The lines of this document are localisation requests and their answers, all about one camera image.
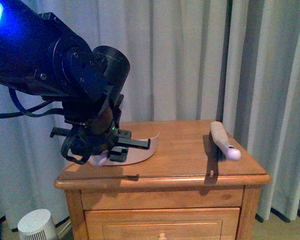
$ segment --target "white curtain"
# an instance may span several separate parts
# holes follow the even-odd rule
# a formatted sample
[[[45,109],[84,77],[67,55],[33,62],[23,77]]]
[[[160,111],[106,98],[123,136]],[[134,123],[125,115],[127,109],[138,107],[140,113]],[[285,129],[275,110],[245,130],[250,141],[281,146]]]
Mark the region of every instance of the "white curtain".
[[[272,176],[258,213],[267,219],[274,207],[296,217],[299,0],[24,2],[37,13],[54,12],[92,49],[108,45],[127,56],[131,70],[122,90],[122,121],[221,120],[223,115],[228,131]],[[14,111],[7,91],[0,86],[0,112]],[[28,106],[40,102],[21,96]],[[62,122],[58,116],[0,120],[0,214],[11,228],[34,208],[51,210],[55,222],[68,215],[63,192],[53,187],[64,166],[60,142],[49,138]]]
[[[300,209],[300,0],[249,1],[246,9],[247,2],[234,1],[223,120],[272,177],[262,189],[258,213],[268,219],[272,207],[295,220]]]

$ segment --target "cable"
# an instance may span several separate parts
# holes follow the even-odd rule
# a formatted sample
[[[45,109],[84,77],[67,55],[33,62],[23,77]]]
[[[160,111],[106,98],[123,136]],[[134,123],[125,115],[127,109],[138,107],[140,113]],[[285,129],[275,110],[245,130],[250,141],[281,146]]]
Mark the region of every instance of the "cable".
[[[26,115],[28,117],[32,117],[32,118],[39,118],[39,117],[43,117],[46,115],[51,115],[51,114],[57,114],[57,115],[65,115],[65,111],[62,108],[53,108],[53,109],[49,109],[48,111],[45,111],[44,113],[41,114],[34,114],[31,113],[30,111],[28,111],[27,109],[25,109],[22,104],[20,103],[16,90],[9,88],[9,93],[10,93],[10,97],[12,102],[14,103],[15,107],[23,114]]]
[[[39,109],[44,108],[45,106],[53,103],[54,101],[44,101],[43,103],[34,106],[32,108],[27,109],[28,112],[32,113],[35,112]],[[22,112],[10,112],[10,113],[0,113],[0,119],[9,119],[9,118],[16,118],[16,117],[20,117],[23,116],[24,114]]]
[[[69,227],[70,224],[71,224],[71,221],[69,221],[69,222],[65,225],[65,227],[58,233],[58,236],[60,236],[60,235],[67,229],[67,227]]]

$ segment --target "drawer front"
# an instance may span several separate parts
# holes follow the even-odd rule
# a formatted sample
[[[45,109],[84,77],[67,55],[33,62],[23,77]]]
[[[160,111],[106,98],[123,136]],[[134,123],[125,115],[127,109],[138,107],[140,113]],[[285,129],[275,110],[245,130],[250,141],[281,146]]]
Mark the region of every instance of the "drawer front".
[[[130,192],[82,191],[84,210],[240,207],[242,187],[146,189]]]
[[[85,211],[90,240],[235,240],[240,209]]]
[[[102,224],[105,240],[140,239],[158,240],[219,240],[221,220],[105,222]]]

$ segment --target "drawer knob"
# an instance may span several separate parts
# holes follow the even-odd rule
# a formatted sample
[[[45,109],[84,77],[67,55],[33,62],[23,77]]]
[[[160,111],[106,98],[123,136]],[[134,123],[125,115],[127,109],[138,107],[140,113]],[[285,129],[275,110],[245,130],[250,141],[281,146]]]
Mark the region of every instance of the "drawer knob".
[[[158,240],[167,240],[165,233],[160,233]]]

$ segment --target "air purifier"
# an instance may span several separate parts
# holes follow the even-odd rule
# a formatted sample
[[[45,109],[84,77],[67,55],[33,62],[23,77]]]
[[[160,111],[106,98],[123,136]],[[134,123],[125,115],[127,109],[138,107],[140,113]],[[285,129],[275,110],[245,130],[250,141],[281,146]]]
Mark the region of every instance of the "air purifier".
[[[59,240],[51,213],[47,209],[29,212],[17,227],[20,240]]]

